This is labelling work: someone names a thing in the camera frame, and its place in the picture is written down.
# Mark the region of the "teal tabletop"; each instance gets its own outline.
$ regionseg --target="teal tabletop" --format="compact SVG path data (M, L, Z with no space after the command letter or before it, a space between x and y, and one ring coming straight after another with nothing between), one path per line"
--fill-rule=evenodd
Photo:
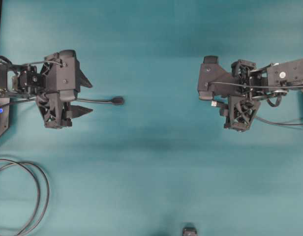
M32 235L303 236L303 126L223 129L196 90L205 55L228 70L303 58L303 0L3 1L0 55L20 64L65 49L93 84L80 98L126 102L75 102L94 111L61 130L34 103L11 107L0 158L38 163L50 180ZM303 94L258 115L303 118ZM35 197L26 173L0 174L0 233L27 221Z

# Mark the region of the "cable tip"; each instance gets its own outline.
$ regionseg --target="cable tip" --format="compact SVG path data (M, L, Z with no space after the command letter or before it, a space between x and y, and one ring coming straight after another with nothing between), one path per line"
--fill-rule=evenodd
M111 102L113 103L113 105L123 105L124 98L123 97L114 97L111 99Z

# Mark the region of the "robotic arm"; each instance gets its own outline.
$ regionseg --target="robotic arm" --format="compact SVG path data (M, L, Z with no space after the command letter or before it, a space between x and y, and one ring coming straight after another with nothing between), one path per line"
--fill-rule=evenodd
M37 72L35 64L43 64ZM12 71L11 91L7 87L7 73ZM91 88L90 81L80 69L79 61L74 50L65 50L44 58L44 61L14 65L7 58L0 56L0 135L8 128L7 121L2 121L2 107L10 98L25 98L33 100L39 108L46 128L60 129L72 126L71 119L80 117L92 109L71 105L72 101L123 104L121 97L112 100L78 99L81 86Z
M231 73L219 64L218 57L206 56L198 82L199 99L212 101L219 114L226 117L224 128L247 131L261 105L266 100L272 107L280 105L290 89L303 92L303 59L273 64L257 69L256 64L238 60ZM220 95L228 104L214 100Z

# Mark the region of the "wire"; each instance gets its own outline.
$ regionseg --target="wire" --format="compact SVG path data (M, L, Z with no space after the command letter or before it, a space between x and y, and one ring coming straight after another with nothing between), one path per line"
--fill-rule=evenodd
M263 119L261 117L256 116L255 117L257 120L266 123L266 124L271 124L271 125L279 125L279 126L301 126L303 123L284 123L284 122L272 122L266 119Z
M32 102L32 101L34 101L34 100L35 100L34 98L31 98L31 99L26 99L26 100L19 100L19 101L9 102L9 103L6 103L6 104L1 105L1 106L0 106L0 109L1 109L1 108L4 108L4 107L7 107L7 106L19 104L19 103Z
M62 63L59 63L59 62L53 61L53 60L34 61L34 62L31 62L31 63L25 63L23 65L35 65L35 64L43 64L43 63L53 63L53 64L57 64L57 65L62 66Z
M12 160L9 160L9 159L0 159L0 162L5 162L7 163L6 165L0 167L0 172L2 172L3 170L9 168L9 167L12 167L12 166L19 166L20 168L22 168L24 171L26 171L27 173L30 174L30 176L33 178L34 182L35 182L35 186L37 188L37 200L36 200L36 204L35 204L35 208L33 210L33 213L30 217L30 219L27 221L27 223L13 236L25 236L27 234L29 234L32 230L34 230L38 225L39 223L41 222L41 220L43 219L46 211L47 211L47 208L48 208L48 205L49 205L49 198L50 198L50 185L49 185L49 181L45 175L45 173L43 172L43 170L31 163L31 162L27 162L27 161L22 161L22 162L16 162L16 161L12 161ZM38 212L38 208L39 208L39 205L40 205L40 201L41 201L41 190L40 190L40 185L39 185L39 180L38 178L35 176L35 174L33 173L32 170L30 170L28 167L26 166L31 166L31 167L34 167L36 168L42 175L44 181L45 181L45 184L46 184L46 200L45 200L45 204L44 204L44 207L43 207L43 210L42 210L42 213L40 214L40 217L37 219L37 221L34 223L34 218L36 217L37 215L37 212Z
M209 82L209 84L219 84L219 85L233 85L243 88L255 88L255 89L303 89L303 85L298 86L255 86L255 85L240 85L240 84L234 84L234 83L226 83L226 82Z
M32 102L34 100L35 100L35 98L30 98L30 99L26 99L26 100L19 100L19 101L9 102L9 103L1 105L0 109L4 108L4 107L7 107L7 106L24 103L24 102ZM78 102L89 102L89 103L101 103L101 104L113 104L113 105L122 105L122 104L124 104L124 99L122 97L114 97L110 100L104 100L104 99L96 100L96 99L78 98L78 99L76 99L76 101L78 101Z
M89 103L108 103L108 104L113 104L113 105L122 105L124 104L124 99L122 97L114 97L112 99L108 100L96 100L96 99L85 99L85 98L78 98L76 99L78 102L89 102Z

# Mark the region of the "coiled cable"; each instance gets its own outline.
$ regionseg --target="coiled cable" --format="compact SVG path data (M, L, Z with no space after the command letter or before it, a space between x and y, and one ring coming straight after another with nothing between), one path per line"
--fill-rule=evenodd
M0 159L0 162L6 163L4 166L0 167L0 172L2 172L3 170L5 170L9 167L12 167L12 166L19 166L21 169L23 169L28 174L30 174L30 176L33 178L33 180L35 182L35 186L37 188L37 199L36 199L34 211L31 215L30 219L26 222L26 224L15 235L13 235L13 236L25 236L25 235L29 234L31 231L33 231L39 225L39 223L41 222L41 220L43 219L43 217L47 211L48 204L49 204L49 198L50 198L49 181L48 181L45 173L43 172L43 170L39 166L37 166L36 164L33 164L31 162L27 162L27 161L17 162L17 161L13 161L13 160L9 160L9 159ZM39 205L41 202L41 189L40 189L40 184L39 184L38 178L34 175L33 171L26 166L34 167L41 173L41 175L45 181L46 190L47 190L46 200L45 200L45 204L44 204L42 213L40 214L40 216L38 217L36 222L34 219L37 216L37 212L38 212Z

